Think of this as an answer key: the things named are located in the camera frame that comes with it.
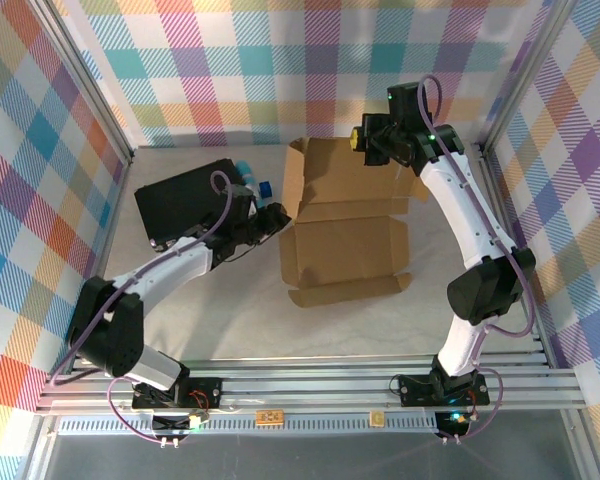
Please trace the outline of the brown cardboard box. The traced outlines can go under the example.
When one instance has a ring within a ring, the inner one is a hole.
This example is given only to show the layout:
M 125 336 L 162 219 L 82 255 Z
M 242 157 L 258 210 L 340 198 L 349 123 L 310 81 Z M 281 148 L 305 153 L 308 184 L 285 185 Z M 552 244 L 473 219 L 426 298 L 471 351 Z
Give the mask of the brown cardboard box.
M 292 141 L 281 194 L 291 225 L 279 236 L 292 302 L 309 308 L 404 291 L 412 276 L 402 218 L 410 199 L 427 197 L 411 170 L 367 166 L 345 138 Z

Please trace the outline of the light blue marker pen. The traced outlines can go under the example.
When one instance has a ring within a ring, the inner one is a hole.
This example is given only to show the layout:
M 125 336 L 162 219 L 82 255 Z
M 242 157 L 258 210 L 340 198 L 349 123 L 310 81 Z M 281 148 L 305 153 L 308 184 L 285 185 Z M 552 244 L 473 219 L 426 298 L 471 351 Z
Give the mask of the light blue marker pen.
M 240 174 L 243 179 L 243 182 L 246 187 L 248 187 L 255 196 L 255 203 L 258 208 L 264 205 L 264 201 L 261 197 L 259 184 L 255 179 L 253 171 L 249 164 L 244 160 L 239 160 L 235 163 L 236 170 Z

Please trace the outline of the black hard case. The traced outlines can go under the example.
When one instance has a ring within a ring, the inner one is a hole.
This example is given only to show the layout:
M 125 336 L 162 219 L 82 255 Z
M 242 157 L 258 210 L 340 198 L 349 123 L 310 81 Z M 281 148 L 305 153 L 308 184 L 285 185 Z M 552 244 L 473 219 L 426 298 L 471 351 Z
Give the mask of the black hard case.
M 177 241 L 186 230 L 205 220 L 215 222 L 226 199 L 215 193 L 222 189 L 224 172 L 231 182 L 245 185 L 235 161 L 223 158 L 137 189 L 134 198 L 151 247 L 161 252 Z

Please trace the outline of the small black controller board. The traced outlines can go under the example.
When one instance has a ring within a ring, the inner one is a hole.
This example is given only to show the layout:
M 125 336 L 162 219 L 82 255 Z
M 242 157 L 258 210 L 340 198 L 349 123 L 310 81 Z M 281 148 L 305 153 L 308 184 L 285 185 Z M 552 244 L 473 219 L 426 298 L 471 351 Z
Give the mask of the small black controller board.
M 435 419 L 441 437 L 464 436 L 469 431 L 470 419 L 461 412 L 436 412 Z
M 174 434 L 184 435 L 186 432 L 198 429 L 204 419 L 199 415 L 185 416 L 160 416 L 153 415 L 151 428 L 154 432 L 170 431 Z

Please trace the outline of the aluminium frame post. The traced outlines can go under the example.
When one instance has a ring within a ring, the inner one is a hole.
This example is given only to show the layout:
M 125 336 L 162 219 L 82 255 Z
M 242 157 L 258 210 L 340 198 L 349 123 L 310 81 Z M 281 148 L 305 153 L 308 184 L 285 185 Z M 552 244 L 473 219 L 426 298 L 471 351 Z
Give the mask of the aluminium frame post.
M 493 148 L 503 134 L 528 83 L 535 78 L 573 10 L 574 2 L 528 0 L 516 18 L 511 41 L 475 121 L 475 144 L 481 151 Z
M 53 0 L 27 0 L 43 29 L 50 36 L 51 43 L 61 61 L 74 80 L 79 92 L 100 122 L 107 139 L 114 150 L 125 160 L 133 163 L 134 150 L 117 122 L 113 111 L 100 91 L 76 43 L 58 13 Z

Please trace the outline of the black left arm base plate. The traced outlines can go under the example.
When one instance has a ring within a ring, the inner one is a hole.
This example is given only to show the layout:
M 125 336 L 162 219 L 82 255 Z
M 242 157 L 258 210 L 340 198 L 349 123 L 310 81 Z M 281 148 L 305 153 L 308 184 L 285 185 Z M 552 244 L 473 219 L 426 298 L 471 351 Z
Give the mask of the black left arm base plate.
M 220 406 L 223 381 L 219 377 L 188 377 L 169 390 L 145 383 L 133 386 L 133 409 L 216 409 Z

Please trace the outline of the aluminium frame rail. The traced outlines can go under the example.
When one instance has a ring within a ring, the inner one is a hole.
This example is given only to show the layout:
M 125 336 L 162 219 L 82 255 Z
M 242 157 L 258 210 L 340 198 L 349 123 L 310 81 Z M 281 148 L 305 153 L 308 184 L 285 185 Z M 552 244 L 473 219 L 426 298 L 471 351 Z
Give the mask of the aluminium frame rail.
M 584 407 L 576 374 L 549 366 L 540 351 L 489 353 L 483 359 L 490 396 L 504 388 L 503 409 L 560 410 Z M 343 356 L 191 361 L 195 376 L 223 381 L 220 410 L 251 413 L 279 409 L 286 413 L 361 413 L 396 411 L 400 401 L 396 374 L 428 373 L 431 359 L 411 356 Z M 104 414 L 115 404 L 131 409 L 129 384 L 110 383 L 103 374 L 43 390 L 39 414 Z

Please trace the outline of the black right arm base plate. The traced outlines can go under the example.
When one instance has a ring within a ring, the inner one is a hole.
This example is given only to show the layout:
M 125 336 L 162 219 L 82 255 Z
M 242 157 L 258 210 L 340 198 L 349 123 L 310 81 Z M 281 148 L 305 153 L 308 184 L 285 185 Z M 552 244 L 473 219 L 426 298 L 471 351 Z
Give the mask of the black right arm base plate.
M 396 375 L 394 392 L 400 397 L 402 407 L 469 407 L 490 404 L 485 377 L 478 374 L 469 381 L 468 386 L 461 386 L 445 397 L 437 397 L 434 386 L 427 375 Z

